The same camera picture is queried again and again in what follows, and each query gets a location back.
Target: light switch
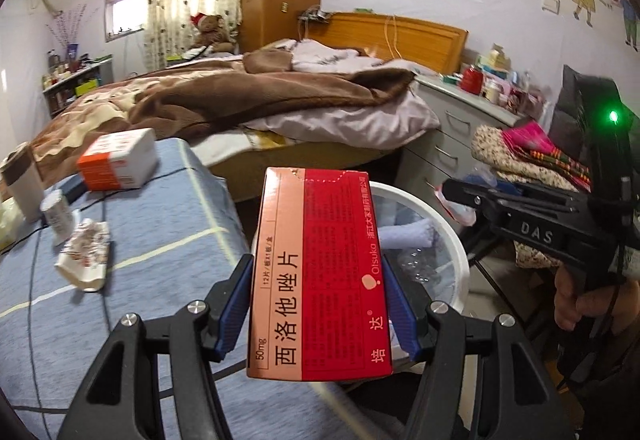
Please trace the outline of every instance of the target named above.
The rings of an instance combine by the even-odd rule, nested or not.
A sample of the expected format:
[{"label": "light switch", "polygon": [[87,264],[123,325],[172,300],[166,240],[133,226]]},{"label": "light switch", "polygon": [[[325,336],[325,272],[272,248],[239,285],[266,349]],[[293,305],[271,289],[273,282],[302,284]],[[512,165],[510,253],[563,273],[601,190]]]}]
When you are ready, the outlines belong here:
[{"label": "light switch", "polygon": [[542,10],[560,14],[560,0],[542,0]]}]

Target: yellow stripe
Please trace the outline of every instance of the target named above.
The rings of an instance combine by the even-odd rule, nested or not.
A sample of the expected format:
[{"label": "yellow stripe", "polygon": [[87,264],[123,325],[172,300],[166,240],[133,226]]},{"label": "yellow stripe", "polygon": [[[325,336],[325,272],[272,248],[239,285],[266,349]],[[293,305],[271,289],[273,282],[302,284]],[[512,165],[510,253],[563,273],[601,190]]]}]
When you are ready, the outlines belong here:
[{"label": "yellow stripe", "polygon": [[352,416],[348,410],[344,409],[344,406],[335,397],[331,391],[329,391],[324,382],[310,382],[309,385],[313,390],[324,400],[333,412],[340,417],[340,419],[355,433],[355,435],[361,440],[376,440],[369,431],[359,422],[356,417]]},{"label": "yellow stripe", "polygon": [[[202,206],[202,210],[204,211],[205,216],[209,221],[209,225],[213,228],[218,228],[218,223],[216,222],[213,212],[211,211],[209,202],[207,201],[204,193],[202,192],[202,187],[200,186],[200,182],[198,182],[196,175],[194,174],[193,170],[189,166],[189,161],[187,160],[187,153],[186,153],[187,143],[184,140],[182,140],[180,141],[179,147],[180,147],[180,155],[182,156],[182,164],[187,169],[187,173],[189,175],[189,178],[191,179],[191,184],[193,185],[194,191],[196,191],[196,194],[198,195],[198,199],[200,200],[200,205]],[[222,249],[222,251],[225,253],[226,259],[229,262],[229,264],[231,266],[236,266],[240,258],[236,257],[236,255],[231,251],[231,248],[227,245],[226,240],[220,233],[217,233],[216,237],[218,239],[218,244],[220,245],[220,248]]]},{"label": "yellow stripe", "polygon": [[[124,260],[121,261],[120,263],[117,263],[114,267],[113,270],[119,270],[121,268],[125,268],[127,266],[131,266],[133,264],[136,263],[140,263],[141,261],[145,261],[145,260],[149,260],[150,258],[154,258],[160,254],[164,254],[165,252],[169,252],[170,250],[174,250],[174,248],[178,248],[179,246],[183,246],[186,245],[187,243],[191,243],[194,240],[198,240],[199,238],[202,238],[204,236],[209,236],[211,234],[221,234],[223,232],[228,232],[228,230],[226,230],[223,227],[216,227],[213,229],[205,229],[205,230],[201,230],[200,232],[197,232],[196,234],[192,234],[191,236],[187,236],[186,238],[183,238],[181,240],[178,240],[177,242],[173,242],[173,243],[169,243],[167,245],[163,245],[159,248],[156,248],[156,250],[152,250],[150,252],[146,252],[145,254],[141,254],[140,256],[136,256],[135,258],[129,258],[128,260]],[[63,286],[61,288],[57,288],[55,290],[53,290],[52,292],[49,292],[47,294],[43,294],[41,296],[38,296],[36,299],[34,299],[31,302],[31,305],[36,305],[37,303],[41,303],[43,301],[46,301],[47,299],[51,299],[54,296],[57,296],[58,294],[62,294],[65,292],[69,292],[70,290],[75,289],[76,287],[73,285],[66,285]],[[28,308],[29,307],[29,302],[26,301],[24,303],[18,303],[17,305],[12,306],[11,308],[8,308],[7,310],[0,312],[0,319],[2,319],[3,317],[17,311],[17,310],[22,310],[24,308]]]}]

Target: drawer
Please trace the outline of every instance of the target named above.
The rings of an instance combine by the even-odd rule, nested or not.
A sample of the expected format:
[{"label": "drawer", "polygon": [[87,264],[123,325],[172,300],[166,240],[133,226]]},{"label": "drawer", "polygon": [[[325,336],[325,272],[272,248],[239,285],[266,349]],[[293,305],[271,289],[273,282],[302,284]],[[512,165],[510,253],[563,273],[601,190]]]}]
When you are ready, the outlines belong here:
[{"label": "drawer", "polygon": [[436,209],[453,230],[458,232],[460,224],[449,216],[449,213],[447,213],[433,192],[434,188],[441,185],[447,178],[449,176],[436,166],[425,162],[419,156],[405,149],[402,152],[402,160],[395,186],[420,198],[427,205]]},{"label": "drawer", "polygon": [[471,147],[471,139],[478,126],[485,124],[498,128],[505,127],[491,115],[423,84],[417,89],[417,93],[440,119],[440,130],[467,147]]},{"label": "drawer", "polygon": [[453,178],[463,177],[473,167],[471,150],[442,131],[430,131],[407,148]]}]

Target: silver screw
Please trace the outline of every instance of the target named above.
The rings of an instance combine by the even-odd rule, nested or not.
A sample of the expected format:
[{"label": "silver screw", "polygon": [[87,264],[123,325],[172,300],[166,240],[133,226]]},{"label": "silver screw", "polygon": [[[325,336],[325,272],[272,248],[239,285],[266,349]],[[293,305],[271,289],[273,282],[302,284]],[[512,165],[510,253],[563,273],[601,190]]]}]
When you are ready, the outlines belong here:
[{"label": "silver screw", "polygon": [[196,299],[196,301],[191,301],[187,305],[187,310],[192,314],[201,314],[202,312],[204,312],[206,307],[207,307],[207,304],[204,301],[200,301],[199,299]]},{"label": "silver screw", "polygon": [[498,317],[498,322],[502,326],[505,326],[507,328],[511,328],[513,325],[516,324],[516,319],[514,319],[514,317],[512,315],[502,314],[500,317]]},{"label": "silver screw", "polygon": [[138,322],[138,316],[136,314],[124,314],[120,322],[125,326],[133,326]]},{"label": "silver screw", "polygon": [[431,303],[431,311],[436,314],[446,314],[449,306],[443,301],[434,301]]}]

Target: window frame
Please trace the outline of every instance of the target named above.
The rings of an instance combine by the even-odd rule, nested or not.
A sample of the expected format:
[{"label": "window frame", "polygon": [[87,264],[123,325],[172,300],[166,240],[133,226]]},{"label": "window frame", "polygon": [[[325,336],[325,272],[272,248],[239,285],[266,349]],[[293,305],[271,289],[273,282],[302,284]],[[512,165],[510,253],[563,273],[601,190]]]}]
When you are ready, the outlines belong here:
[{"label": "window frame", "polygon": [[144,30],[144,27],[140,27],[135,30],[113,33],[113,5],[119,1],[123,0],[104,0],[104,39],[107,43]]}]

